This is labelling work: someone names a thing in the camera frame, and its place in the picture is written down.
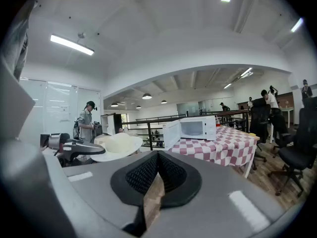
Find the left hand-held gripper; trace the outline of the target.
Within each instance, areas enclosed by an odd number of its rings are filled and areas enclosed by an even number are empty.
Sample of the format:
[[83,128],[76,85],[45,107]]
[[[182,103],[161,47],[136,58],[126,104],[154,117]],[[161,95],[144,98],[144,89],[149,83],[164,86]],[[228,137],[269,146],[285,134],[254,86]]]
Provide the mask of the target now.
[[101,145],[71,142],[68,133],[42,133],[40,151],[43,154],[57,157],[62,167],[70,166],[69,158],[77,158],[79,155],[99,155],[106,152]]

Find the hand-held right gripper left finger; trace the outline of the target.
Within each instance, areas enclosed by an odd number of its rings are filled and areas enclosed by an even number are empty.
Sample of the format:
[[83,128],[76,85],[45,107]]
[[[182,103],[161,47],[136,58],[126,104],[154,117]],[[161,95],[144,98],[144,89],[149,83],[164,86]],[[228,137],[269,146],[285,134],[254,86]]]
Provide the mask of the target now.
[[[149,152],[129,157],[63,168],[72,186],[88,205],[106,220],[126,232],[133,232],[138,225],[149,228],[159,217],[159,175],[155,171],[156,162],[146,160]],[[128,205],[121,198],[133,197],[136,190],[128,183],[124,173],[119,178],[114,174],[127,169],[128,165],[142,160],[142,167],[131,180],[138,187],[149,183],[141,193],[140,205]]]

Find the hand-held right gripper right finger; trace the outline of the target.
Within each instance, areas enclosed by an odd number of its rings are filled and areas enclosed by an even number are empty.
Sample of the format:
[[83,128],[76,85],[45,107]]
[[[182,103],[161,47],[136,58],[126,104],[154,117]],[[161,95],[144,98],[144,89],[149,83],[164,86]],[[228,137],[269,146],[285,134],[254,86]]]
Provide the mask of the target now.
[[221,166],[194,157],[172,153],[196,168],[202,177],[198,194],[186,205],[162,209],[149,227],[146,238],[248,238],[253,228],[229,199],[241,191],[271,221],[284,214],[273,196],[238,174],[231,167]]

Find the white round plate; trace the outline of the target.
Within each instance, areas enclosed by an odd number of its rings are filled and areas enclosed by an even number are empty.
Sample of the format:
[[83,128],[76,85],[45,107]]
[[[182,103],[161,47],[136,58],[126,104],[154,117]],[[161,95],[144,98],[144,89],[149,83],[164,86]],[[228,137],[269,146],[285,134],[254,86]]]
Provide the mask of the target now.
[[113,161],[113,160],[117,160],[117,159],[121,159],[124,157],[128,157],[130,155],[133,155],[138,152],[138,150],[143,144],[143,140],[142,138],[138,136],[132,136],[132,138],[134,142],[134,149],[132,150],[132,153],[118,154],[118,153],[109,152],[106,150],[105,143],[103,143],[101,144],[101,146],[105,148],[106,152],[99,155],[90,155],[90,157],[95,162],[108,162],[108,161]]

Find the white microwave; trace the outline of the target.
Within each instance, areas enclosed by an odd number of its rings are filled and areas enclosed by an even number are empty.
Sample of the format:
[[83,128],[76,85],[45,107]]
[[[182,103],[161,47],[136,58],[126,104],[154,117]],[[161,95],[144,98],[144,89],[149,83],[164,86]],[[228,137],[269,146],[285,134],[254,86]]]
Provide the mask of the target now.
[[216,140],[215,116],[182,118],[163,125],[165,150],[171,149],[181,138]]

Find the beige cloth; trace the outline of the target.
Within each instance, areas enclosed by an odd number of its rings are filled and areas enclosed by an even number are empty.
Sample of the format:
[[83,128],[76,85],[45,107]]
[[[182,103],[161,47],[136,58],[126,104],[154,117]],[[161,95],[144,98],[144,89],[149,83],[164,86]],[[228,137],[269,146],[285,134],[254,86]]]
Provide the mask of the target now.
[[108,138],[110,138],[110,135],[108,135],[108,134],[99,135],[99,136],[95,137],[94,144],[101,145],[101,144],[105,143]]

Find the wooden-topped black railing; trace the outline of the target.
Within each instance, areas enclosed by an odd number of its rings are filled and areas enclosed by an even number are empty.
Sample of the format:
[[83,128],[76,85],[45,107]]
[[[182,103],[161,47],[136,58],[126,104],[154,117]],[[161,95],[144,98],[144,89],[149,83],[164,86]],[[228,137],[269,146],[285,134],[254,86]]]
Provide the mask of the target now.
[[148,139],[143,139],[144,142],[147,142],[145,145],[151,149],[155,148],[152,146],[151,139],[151,130],[161,129],[162,126],[167,122],[175,121],[182,118],[196,118],[196,117],[206,117],[206,116],[218,116],[220,124],[224,126],[233,126],[238,130],[243,132],[249,131],[249,115],[247,110],[233,110],[233,111],[217,111],[217,112],[202,112],[199,116],[188,116],[188,115],[173,115],[173,116],[162,116],[154,118],[145,118],[145,119],[136,119],[135,121],[123,122],[123,128],[128,130],[144,130],[145,133],[141,136],[145,136]]

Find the group of people downstairs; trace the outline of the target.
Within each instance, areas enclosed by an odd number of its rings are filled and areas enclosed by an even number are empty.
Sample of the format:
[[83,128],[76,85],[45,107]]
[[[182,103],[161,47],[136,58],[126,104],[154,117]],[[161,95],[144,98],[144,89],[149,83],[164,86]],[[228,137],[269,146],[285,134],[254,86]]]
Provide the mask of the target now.
[[157,148],[164,147],[163,132],[161,129],[151,130],[152,146]]

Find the black office chair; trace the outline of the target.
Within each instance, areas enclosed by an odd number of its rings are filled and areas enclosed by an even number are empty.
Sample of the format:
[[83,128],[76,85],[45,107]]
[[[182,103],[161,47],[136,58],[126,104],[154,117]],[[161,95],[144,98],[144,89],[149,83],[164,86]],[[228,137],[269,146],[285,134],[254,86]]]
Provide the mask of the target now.
[[280,196],[289,180],[292,180],[300,189],[297,194],[300,197],[304,191],[300,183],[303,170],[311,169],[317,158],[317,108],[300,109],[299,118],[296,134],[291,136],[293,144],[278,150],[278,156],[284,162],[282,170],[272,171],[267,175],[287,177],[284,185],[275,192],[276,196]]
[[286,147],[293,142],[294,135],[289,133],[283,115],[274,114],[270,117],[271,125],[273,126],[273,138],[276,146],[273,147],[273,158],[278,154],[276,148]]
[[256,145],[260,152],[262,149],[259,144],[266,143],[268,138],[267,126],[269,122],[270,111],[270,104],[267,104],[264,98],[254,100],[253,106],[251,107],[251,124],[249,132],[259,137]]

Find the white desk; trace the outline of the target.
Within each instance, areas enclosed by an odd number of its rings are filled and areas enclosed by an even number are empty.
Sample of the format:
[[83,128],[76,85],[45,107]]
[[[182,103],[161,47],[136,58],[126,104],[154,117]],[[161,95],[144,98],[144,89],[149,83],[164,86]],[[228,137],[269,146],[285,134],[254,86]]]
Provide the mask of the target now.
[[293,107],[285,107],[285,108],[281,108],[281,111],[282,112],[286,112],[287,113],[287,125],[288,125],[288,128],[290,128],[290,123],[291,123],[291,119],[290,119],[290,113],[292,111],[294,111],[294,108]]

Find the glass partition wall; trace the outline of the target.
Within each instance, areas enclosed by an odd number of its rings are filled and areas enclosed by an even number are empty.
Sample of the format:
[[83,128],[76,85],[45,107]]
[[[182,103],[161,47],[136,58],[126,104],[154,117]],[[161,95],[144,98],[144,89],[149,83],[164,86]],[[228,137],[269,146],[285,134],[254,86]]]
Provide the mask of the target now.
[[206,106],[204,101],[177,104],[179,115],[199,116],[205,110]]

